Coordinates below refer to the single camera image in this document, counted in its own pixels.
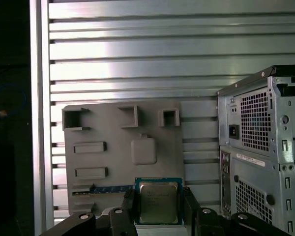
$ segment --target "horizontal metal slat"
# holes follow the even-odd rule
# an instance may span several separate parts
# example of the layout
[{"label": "horizontal metal slat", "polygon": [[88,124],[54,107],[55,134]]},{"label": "horizontal metal slat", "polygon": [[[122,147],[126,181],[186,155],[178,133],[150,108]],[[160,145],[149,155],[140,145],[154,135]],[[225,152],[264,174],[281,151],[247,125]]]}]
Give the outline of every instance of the horizontal metal slat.
[{"label": "horizontal metal slat", "polygon": [[191,185],[189,188],[199,203],[221,200],[219,184]]},{"label": "horizontal metal slat", "polygon": [[[57,39],[105,39],[105,38],[126,38],[126,37],[165,37],[165,36],[208,36],[208,35],[248,35],[248,34],[294,34],[293,25],[272,25],[272,26],[226,26],[226,27],[173,27],[159,29],[123,29],[123,30],[95,30],[95,31],[74,31],[74,32],[51,32],[49,38]],[[56,58],[61,59],[64,56],[72,54],[63,54]]]},{"label": "horizontal metal slat", "polygon": [[[183,139],[217,138],[216,121],[181,123]],[[52,143],[64,143],[64,132],[61,125],[51,127]]]},{"label": "horizontal metal slat", "polygon": [[183,153],[184,161],[214,160],[218,159],[218,151],[186,151]]},{"label": "horizontal metal slat", "polygon": [[217,121],[181,123],[183,139],[217,138]]},{"label": "horizontal metal slat", "polygon": [[50,79],[247,75],[274,64],[295,64],[295,56],[64,63],[50,65]]},{"label": "horizontal metal slat", "polygon": [[219,179],[219,164],[186,164],[185,165],[185,180],[218,180]]},{"label": "horizontal metal slat", "polygon": [[147,0],[132,1],[97,1],[50,3],[50,19],[124,17],[124,16],[166,16],[199,14],[236,14],[236,13],[282,13],[295,12],[295,1],[279,1],[264,4],[263,0],[230,0],[227,4],[218,1],[198,0]]},{"label": "horizontal metal slat", "polygon": [[224,87],[231,82],[240,80],[238,76],[221,78],[146,78],[146,79],[122,79],[122,81],[90,80],[81,83],[69,81],[50,86],[51,93],[57,92],[88,92],[88,91],[125,91],[125,90],[153,90],[170,88],[210,88]]},{"label": "horizontal metal slat", "polygon": [[173,98],[173,97],[208,97],[214,96],[216,91],[222,87],[215,88],[185,88],[185,89],[154,89],[137,91],[113,91],[113,92],[72,92],[53,93],[50,100],[57,102],[84,101],[84,100],[109,100],[109,99],[141,99],[141,98]]},{"label": "horizontal metal slat", "polygon": [[216,117],[217,103],[216,98],[213,100],[204,101],[182,101],[181,117],[182,118],[201,118],[201,117]]},{"label": "horizontal metal slat", "polygon": [[221,26],[231,26],[230,29],[243,27],[263,28],[264,26],[280,26],[286,29],[284,24],[293,26],[295,24],[295,15],[244,15],[244,16],[216,16],[210,17],[203,15],[199,18],[179,17],[170,19],[128,19],[128,20],[101,20],[101,21],[85,21],[85,22],[56,22],[49,24],[50,32],[63,31],[85,31],[85,30],[132,30],[142,28],[163,28],[167,30],[171,27],[203,27],[213,28]]},{"label": "horizontal metal slat", "polygon": [[236,38],[141,39],[117,42],[56,43],[50,45],[51,60],[276,53],[295,53],[295,34],[254,37],[238,36]]}]

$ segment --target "perforated metal panel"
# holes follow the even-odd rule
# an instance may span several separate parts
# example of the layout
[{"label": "perforated metal panel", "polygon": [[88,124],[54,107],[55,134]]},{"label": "perforated metal panel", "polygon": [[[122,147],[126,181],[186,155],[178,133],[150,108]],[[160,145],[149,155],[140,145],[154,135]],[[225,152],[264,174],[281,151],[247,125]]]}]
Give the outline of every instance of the perforated metal panel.
[{"label": "perforated metal panel", "polygon": [[268,133],[271,131],[266,92],[242,98],[241,132],[245,147],[269,151]]},{"label": "perforated metal panel", "polygon": [[272,224],[272,211],[265,206],[264,194],[242,180],[236,186],[236,211],[249,212]]}]

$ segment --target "metal frame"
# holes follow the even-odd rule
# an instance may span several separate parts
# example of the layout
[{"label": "metal frame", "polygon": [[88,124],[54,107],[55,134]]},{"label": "metal frame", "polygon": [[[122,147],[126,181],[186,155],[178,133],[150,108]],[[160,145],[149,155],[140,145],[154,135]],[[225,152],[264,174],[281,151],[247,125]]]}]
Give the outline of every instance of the metal frame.
[{"label": "metal frame", "polygon": [[[215,180],[192,176],[208,165],[202,156],[217,159],[216,130],[202,135],[190,124],[197,120],[198,130],[207,124],[213,130],[218,89],[271,64],[295,63],[295,2],[246,1],[230,0],[225,7],[199,0],[30,0],[36,235],[68,216],[59,129],[65,105],[205,97],[185,106],[184,119],[190,122],[184,129],[194,142],[184,144],[185,155],[192,182],[202,186],[200,191],[191,185],[193,191],[199,196],[218,191]],[[105,50],[94,53],[94,45]],[[66,51],[68,46],[72,53]],[[73,73],[78,69],[83,73]],[[60,168],[52,169],[53,164]],[[211,203],[218,207],[216,201]],[[54,211],[54,206],[63,208]]]}]

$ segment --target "gray plastic panel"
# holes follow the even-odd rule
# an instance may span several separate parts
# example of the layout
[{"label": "gray plastic panel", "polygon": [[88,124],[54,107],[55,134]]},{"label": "gray plastic panel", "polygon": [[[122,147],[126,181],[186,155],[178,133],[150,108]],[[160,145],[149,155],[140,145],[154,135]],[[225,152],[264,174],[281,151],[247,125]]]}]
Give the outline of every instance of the gray plastic panel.
[{"label": "gray plastic panel", "polygon": [[233,147],[221,151],[231,154],[232,214],[249,212],[295,236],[295,168]]},{"label": "gray plastic panel", "polygon": [[[73,196],[73,187],[132,185],[136,177],[184,177],[179,110],[179,102],[166,99],[65,107],[63,116],[67,124],[89,127],[89,130],[72,131],[76,127],[64,126],[69,212],[90,210],[95,202],[97,213],[101,214],[122,202],[122,194]],[[83,112],[78,114],[77,122],[69,122],[67,113],[71,116],[71,112],[79,111]],[[163,127],[159,127],[160,117]],[[150,140],[155,141],[156,148],[148,152],[146,148],[154,147],[153,142],[146,142]],[[88,148],[94,147],[94,143],[100,144],[103,151]],[[87,148],[77,153],[76,147]],[[147,159],[140,156],[142,151]],[[216,172],[209,165],[214,165]],[[208,164],[203,169],[208,179],[218,179],[215,165]]]}]

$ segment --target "dark background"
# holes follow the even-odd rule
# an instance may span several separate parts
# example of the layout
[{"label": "dark background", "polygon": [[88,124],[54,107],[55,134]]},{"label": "dark background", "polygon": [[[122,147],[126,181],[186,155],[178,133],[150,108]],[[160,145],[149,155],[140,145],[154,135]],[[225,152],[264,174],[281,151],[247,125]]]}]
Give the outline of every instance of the dark background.
[{"label": "dark background", "polygon": [[30,98],[30,0],[0,0],[0,86],[17,85],[19,89],[6,87],[0,91],[0,111],[17,110],[14,116],[0,119],[0,145],[12,145],[14,154],[0,152],[0,181],[7,173],[7,166],[14,161],[14,172],[9,181],[2,183],[4,203],[0,209],[11,208],[7,220],[0,224],[0,235],[32,236],[33,178]]}]

